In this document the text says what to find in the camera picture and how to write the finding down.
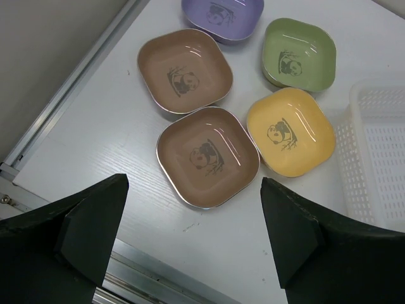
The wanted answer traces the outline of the green panda plate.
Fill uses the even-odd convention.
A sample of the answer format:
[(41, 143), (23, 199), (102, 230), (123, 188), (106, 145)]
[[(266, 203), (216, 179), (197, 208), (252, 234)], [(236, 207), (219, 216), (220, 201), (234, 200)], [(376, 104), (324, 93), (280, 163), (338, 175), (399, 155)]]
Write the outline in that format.
[(322, 28), (278, 18), (265, 30), (262, 71), (277, 87), (325, 91), (335, 81), (336, 61), (335, 43)]

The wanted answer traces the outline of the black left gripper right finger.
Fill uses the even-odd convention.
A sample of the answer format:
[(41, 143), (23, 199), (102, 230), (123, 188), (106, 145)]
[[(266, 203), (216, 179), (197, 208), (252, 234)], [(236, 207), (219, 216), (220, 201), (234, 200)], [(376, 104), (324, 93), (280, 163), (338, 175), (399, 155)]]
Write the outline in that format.
[(271, 178), (261, 204), (289, 303), (403, 303), (404, 234), (310, 201)]

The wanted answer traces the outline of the brown panda plate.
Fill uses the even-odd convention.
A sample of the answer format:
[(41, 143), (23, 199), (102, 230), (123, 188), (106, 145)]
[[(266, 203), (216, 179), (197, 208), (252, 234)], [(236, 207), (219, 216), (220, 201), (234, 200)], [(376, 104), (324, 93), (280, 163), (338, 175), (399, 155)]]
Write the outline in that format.
[(229, 111), (209, 106), (173, 122), (156, 144), (158, 163), (179, 198), (195, 208), (216, 208), (256, 177), (260, 156)]
[(186, 115), (225, 98), (234, 82), (232, 69), (215, 40), (185, 28), (146, 42), (137, 66), (155, 103)]

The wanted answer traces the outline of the yellow panda plate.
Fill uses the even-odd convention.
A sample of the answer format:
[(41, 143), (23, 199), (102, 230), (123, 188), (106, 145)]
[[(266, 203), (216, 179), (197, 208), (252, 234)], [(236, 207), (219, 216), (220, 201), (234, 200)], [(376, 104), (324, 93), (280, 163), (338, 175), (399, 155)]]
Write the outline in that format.
[(266, 166), (284, 177), (308, 173), (335, 150), (332, 124), (312, 95), (301, 89), (280, 89), (255, 102), (246, 123)]

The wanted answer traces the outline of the purple panda plate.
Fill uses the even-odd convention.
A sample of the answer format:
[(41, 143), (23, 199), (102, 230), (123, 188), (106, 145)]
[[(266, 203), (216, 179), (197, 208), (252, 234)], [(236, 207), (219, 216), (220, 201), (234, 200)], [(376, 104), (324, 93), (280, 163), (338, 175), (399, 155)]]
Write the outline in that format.
[(250, 38), (265, 8), (263, 0), (183, 0), (186, 20), (222, 44)]

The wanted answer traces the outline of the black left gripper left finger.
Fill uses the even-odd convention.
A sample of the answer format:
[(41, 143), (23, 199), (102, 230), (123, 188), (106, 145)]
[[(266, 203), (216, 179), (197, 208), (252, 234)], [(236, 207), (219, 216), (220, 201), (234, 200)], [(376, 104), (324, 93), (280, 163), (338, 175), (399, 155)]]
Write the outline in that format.
[(128, 178), (1, 221), (1, 303), (91, 303), (122, 219)]

